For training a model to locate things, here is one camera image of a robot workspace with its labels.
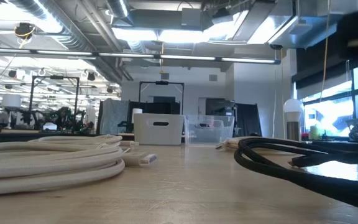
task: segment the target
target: exposed ductwork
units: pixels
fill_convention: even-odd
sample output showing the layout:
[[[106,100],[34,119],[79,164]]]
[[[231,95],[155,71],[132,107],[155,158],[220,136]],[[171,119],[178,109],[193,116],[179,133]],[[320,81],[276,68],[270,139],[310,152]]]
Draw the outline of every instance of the exposed ductwork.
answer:
[[[65,36],[54,37],[55,40],[62,43],[68,50],[80,52],[95,52],[96,47],[84,36],[73,21],[60,9],[54,1],[48,0],[9,0],[10,3],[19,9],[28,12],[38,19],[53,19],[63,28],[60,34]],[[98,72],[110,82],[121,83],[122,77],[118,72],[119,68],[114,68],[105,60],[97,58],[96,60],[86,60],[94,65]]]
[[[115,18],[125,18],[129,15],[129,5],[126,0],[107,0],[110,13]]]

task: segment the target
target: wooden table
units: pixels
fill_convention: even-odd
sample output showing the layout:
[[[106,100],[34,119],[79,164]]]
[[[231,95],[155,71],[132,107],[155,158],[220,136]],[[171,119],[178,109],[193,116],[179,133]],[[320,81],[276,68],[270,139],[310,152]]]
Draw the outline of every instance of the wooden table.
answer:
[[[0,196],[0,223],[358,223],[358,208],[251,172],[232,152],[139,150],[158,154],[157,161],[93,184]],[[283,165],[293,157],[268,156]],[[358,166],[338,162],[308,171],[358,180]]]

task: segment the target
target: black cable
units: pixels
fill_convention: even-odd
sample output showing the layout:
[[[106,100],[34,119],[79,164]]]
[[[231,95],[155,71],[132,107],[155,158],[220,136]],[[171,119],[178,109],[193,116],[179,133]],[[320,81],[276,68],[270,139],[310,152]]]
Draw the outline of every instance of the black cable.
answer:
[[[288,180],[308,190],[358,207],[358,181],[289,170],[252,150],[253,148],[266,148],[301,154],[304,156],[293,158],[289,163],[293,166],[305,167],[328,161],[358,164],[358,149],[343,151],[302,142],[269,138],[243,139],[239,141],[238,146],[238,150],[234,153],[234,159],[242,167],[271,177]]]

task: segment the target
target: coiled white cable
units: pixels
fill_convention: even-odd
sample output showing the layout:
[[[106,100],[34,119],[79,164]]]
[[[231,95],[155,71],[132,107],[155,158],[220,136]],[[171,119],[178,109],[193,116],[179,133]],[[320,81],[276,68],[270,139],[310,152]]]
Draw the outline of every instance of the coiled white cable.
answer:
[[[46,137],[0,143],[0,194],[101,180],[125,167],[120,136]]]

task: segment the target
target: clear plastic bin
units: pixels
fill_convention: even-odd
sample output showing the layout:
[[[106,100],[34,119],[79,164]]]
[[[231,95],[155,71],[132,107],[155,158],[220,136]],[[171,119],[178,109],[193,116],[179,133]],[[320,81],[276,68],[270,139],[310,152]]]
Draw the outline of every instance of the clear plastic bin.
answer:
[[[232,138],[233,116],[185,115],[187,146],[215,146]]]

